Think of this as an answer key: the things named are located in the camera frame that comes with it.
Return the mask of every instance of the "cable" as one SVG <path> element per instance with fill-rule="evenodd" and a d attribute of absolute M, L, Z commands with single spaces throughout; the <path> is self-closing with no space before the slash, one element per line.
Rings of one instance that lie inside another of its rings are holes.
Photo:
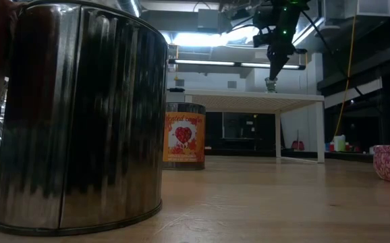
<path fill-rule="evenodd" d="M 346 94 L 348 92 L 348 87 L 350 86 L 352 54 L 353 54 L 353 50 L 354 50 L 354 37 L 355 37 L 355 33 L 356 33 L 356 18 L 357 18 L 357 14 L 354 15 L 354 19 L 352 20 L 352 34 L 351 34 L 350 61 L 348 62 L 348 76 L 347 76 L 347 80 L 346 80 L 345 94 L 343 96 L 343 101 L 342 101 L 342 106 L 341 106 L 341 113 L 339 114 L 339 119 L 337 120 L 337 124 L 336 124 L 335 135 L 333 137 L 335 137 L 337 135 L 337 131 L 339 130 L 339 125 L 340 125 L 341 120 L 342 120 L 343 108 L 345 107 Z"/>
<path fill-rule="evenodd" d="M 195 7 L 198 6 L 199 3 L 203 3 L 203 4 L 205 4 L 205 5 L 208 7 L 208 9 L 211 9 L 211 7 L 208 6 L 208 4 L 207 4 L 206 2 L 204 2 L 204 1 L 197 1 L 197 2 L 195 3 L 194 9 L 193 9 L 192 11 L 195 11 Z"/>
<path fill-rule="evenodd" d="M 234 28 L 234 29 L 228 30 L 228 31 L 227 31 L 227 34 L 233 32 L 233 31 L 235 31 L 235 30 L 239 30 L 239 29 L 241 29 L 241 28 L 246 28 L 246 27 L 251 27 L 251 26 L 254 26 L 254 25 L 253 25 L 253 24 L 245 24 L 245 25 L 243 25 L 243 26 L 240 26 L 239 28 Z"/>
<path fill-rule="evenodd" d="M 244 19 L 244 20 L 238 22 L 238 24 L 236 24 L 235 26 L 233 26 L 233 27 L 231 28 L 231 30 L 228 30 L 227 33 L 230 33 L 231 31 L 233 31 L 234 27 L 237 27 L 237 26 L 239 26 L 240 24 L 243 24 L 244 22 L 246 22 L 246 21 L 248 21 L 248 20 L 251 20 L 252 18 L 254 18 L 254 16 L 250 16 L 249 18 L 246 18 L 246 19 Z"/>
<path fill-rule="evenodd" d="M 342 75 L 347 79 L 346 81 L 346 87 L 345 87 L 345 94 L 343 96 L 343 101 L 342 101 L 342 106 L 341 106 L 341 112 L 339 114 L 339 119 L 337 120 L 337 125 L 336 125 L 336 131 L 333 137 L 337 135 L 337 131 L 339 130 L 339 125 L 341 123 L 342 119 L 342 114 L 343 114 L 343 108 L 345 107 L 345 101 L 346 101 L 346 94 L 348 92 L 348 88 L 350 86 L 350 76 L 351 76 L 351 64 L 352 64 L 352 55 L 353 55 L 353 50 L 354 50 L 354 39 L 355 39 L 355 31 L 356 31 L 356 18 L 357 15 L 354 15 L 354 19 L 352 21 L 352 35 L 351 35 L 351 48 L 350 48 L 350 60 L 348 61 L 348 73 L 346 74 L 342 67 L 340 66 L 338 60 L 333 56 L 333 52 L 330 49 L 329 44 L 327 44 L 326 40 L 324 39 L 324 36 L 321 34 L 319 31 L 318 27 L 316 27 L 316 24 L 313 22 L 313 20 L 308 16 L 308 14 L 305 11 L 302 11 L 303 15 L 309 20 L 310 24 L 314 27 L 316 33 L 318 33 L 319 37 L 324 43 L 325 48 L 327 49 L 331 59 L 335 62 L 337 69 L 342 73 Z M 363 95 L 357 87 L 355 87 L 356 91 L 358 92 L 359 95 Z"/>

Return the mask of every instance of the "yellow cable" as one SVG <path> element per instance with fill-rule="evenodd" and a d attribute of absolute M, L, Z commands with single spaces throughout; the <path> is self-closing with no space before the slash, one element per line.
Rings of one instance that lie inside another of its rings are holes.
<path fill-rule="evenodd" d="M 345 94 L 343 96 L 343 101 L 342 101 L 342 107 L 341 107 L 341 113 L 339 114 L 339 120 L 337 120 L 337 125 L 336 125 L 336 131 L 334 137 L 337 135 L 337 131 L 339 130 L 339 125 L 341 123 L 342 119 L 342 113 L 343 113 L 343 107 L 345 106 L 345 100 L 346 100 L 346 94 L 348 92 L 348 87 L 350 85 L 350 76 L 351 76 L 351 64 L 352 64 L 352 53 L 354 50 L 354 35 L 355 35 L 355 30 L 356 30 L 356 18 L 357 18 L 357 13 L 354 15 L 354 20 L 352 21 L 352 35 L 351 35 L 351 48 L 350 48 L 350 61 L 348 62 L 348 74 L 347 74 L 347 80 L 346 80 L 346 87 L 345 87 Z"/>

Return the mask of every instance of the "labeled can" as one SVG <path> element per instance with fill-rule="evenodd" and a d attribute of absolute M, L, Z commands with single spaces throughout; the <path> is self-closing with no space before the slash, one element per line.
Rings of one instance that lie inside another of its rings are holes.
<path fill-rule="evenodd" d="M 206 109 L 192 103 L 167 103 L 164 169 L 204 169 Z"/>

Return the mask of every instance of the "red object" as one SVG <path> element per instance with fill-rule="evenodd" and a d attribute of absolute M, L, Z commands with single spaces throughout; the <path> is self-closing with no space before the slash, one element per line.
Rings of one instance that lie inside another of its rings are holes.
<path fill-rule="evenodd" d="M 302 141 L 293 141 L 291 147 L 297 151 L 304 151 L 304 143 Z"/>
<path fill-rule="evenodd" d="M 182 127 L 178 127 L 176 130 L 175 130 L 175 136 L 177 137 L 177 139 L 182 143 L 186 143 L 187 141 L 189 141 L 190 137 L 192 136 L 192 131 L 189 129 L 189 128 L 182 128 Z"/>

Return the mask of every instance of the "white table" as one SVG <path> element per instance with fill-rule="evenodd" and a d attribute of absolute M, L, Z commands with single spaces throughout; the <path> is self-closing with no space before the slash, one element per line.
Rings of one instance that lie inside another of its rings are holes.
<path fill-rule="evenodd" d="M 276 157 L 281 158 L 281 114 L 315 104 L 316 149 L 318 162 L 324 163 L 324 96 L 272 94 L 220 90 L 186 90 L 185 102 L 204 105 L 207 111 L 275 114 Z"/>

